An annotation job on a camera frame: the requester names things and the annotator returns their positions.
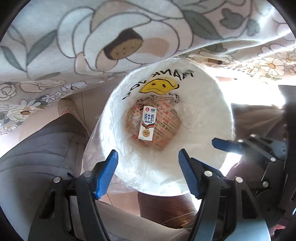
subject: yellow smiley face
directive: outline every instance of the yellow smiley face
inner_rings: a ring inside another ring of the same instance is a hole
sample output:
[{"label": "yellow smiley face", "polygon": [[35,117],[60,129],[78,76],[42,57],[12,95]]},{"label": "yellow smiley face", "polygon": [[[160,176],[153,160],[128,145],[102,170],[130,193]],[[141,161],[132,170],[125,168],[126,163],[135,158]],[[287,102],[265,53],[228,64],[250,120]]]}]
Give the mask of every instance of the yellow smiley face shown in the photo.
[{"label": "yellow smiley face", "polygon": [[173,79],[163,77],[159,79],[154,79],[147,84],[140,90],[140,93],[149,93],[154,92],[159,95],[164,95],[169,91],[178,89],[179,85]]}]

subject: pant leg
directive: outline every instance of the pant leg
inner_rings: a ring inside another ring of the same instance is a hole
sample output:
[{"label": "pant leg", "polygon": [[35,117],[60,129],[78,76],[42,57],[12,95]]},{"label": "pant leg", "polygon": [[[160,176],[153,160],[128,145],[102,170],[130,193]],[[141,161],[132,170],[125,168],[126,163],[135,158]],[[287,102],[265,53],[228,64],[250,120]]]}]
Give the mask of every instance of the pant leg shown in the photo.
[{"label": "pant leg", "polygon": [[25,241],[36,210],[55,176],[79,176],[88,135],[65,114],[0,158],[0,206]]}]

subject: floral tablecloth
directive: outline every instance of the floral tablecloth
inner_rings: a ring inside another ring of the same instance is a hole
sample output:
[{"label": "floral tablecloth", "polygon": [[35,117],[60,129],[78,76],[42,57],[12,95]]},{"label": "floral tablecloth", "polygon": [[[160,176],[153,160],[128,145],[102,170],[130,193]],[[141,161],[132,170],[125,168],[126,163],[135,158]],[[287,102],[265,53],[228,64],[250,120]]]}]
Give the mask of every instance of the floral tablecloth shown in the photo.
[{"label": "floral tablecloth", "polygon": [[266,0],[31,0],[0,43],[0,134],[78,89],[177,55],[290,78],[294,46]]}]

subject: plastic bag liner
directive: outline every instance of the plastic bag liner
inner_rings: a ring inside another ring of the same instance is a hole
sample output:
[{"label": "plastic bag liner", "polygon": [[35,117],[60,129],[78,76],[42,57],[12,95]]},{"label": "plastic bag liner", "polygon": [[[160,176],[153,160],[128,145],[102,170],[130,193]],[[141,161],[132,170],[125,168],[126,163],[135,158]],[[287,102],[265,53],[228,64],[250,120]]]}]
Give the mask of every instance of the plastic bag liner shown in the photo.
[{"label": "plastic bag liner", "polygon": [[[169,80],[168,85],[163,85],[163,79]],[[120,182],[112,181],[108,192],[136,189],[157,196],[189,192],[178,163],[180,149],[219,169],[227,153],[214,149],[211,140],[234,137],[230,105],[216,81],[184,58],[167,59],[131,72],[108,99],[85,149],[83,168],[92,170],[115,149],[119,154],[115,175]],[[150,98],[174,101],[182,121],[178,133],[162,151],[142,146],[126,130],[128,110]]]}]

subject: gray pants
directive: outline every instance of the gray pants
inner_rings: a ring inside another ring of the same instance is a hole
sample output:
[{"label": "gray pants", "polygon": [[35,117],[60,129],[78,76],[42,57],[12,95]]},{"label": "gray pants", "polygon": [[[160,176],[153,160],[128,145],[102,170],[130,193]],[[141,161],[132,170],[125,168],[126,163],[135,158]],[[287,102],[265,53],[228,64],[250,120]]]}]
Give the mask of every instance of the gray pants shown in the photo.
[{"label": "gray pants", "polygon": [[[32,134],[0,158],[0,206],[25,241],[36,210],[55,176],[77,177],[88,135],[82,124],[65,114]],[[185,229],[171,229],[97,202],[111,240],[187,240]],[[84,239],[77,201],[71,199],[75,234]]]}]

